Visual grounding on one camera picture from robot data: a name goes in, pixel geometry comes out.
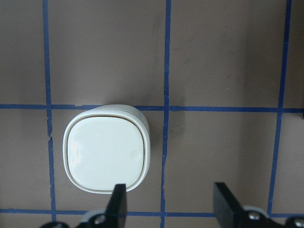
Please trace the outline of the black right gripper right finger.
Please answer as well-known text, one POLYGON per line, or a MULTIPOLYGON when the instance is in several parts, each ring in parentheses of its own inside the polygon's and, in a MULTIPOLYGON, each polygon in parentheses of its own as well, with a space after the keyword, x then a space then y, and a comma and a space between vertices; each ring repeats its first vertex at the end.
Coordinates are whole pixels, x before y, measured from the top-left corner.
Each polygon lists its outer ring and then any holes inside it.
POLYGON ((273 221, 262 209, 242 206, 223 182, 213 184, 213 213, 221 228, 302 228, 303 216, 273 221))

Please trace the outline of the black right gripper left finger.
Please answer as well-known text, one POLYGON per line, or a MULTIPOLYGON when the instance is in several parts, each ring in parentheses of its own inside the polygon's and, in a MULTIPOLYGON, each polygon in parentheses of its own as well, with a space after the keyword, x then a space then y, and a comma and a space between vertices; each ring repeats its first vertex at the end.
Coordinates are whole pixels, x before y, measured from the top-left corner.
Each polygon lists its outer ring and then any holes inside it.
POLYGON ((105 210, 87 212, 80 222, 81 228, 124 228, 127 217, 126 185, 116 184, 105 210))

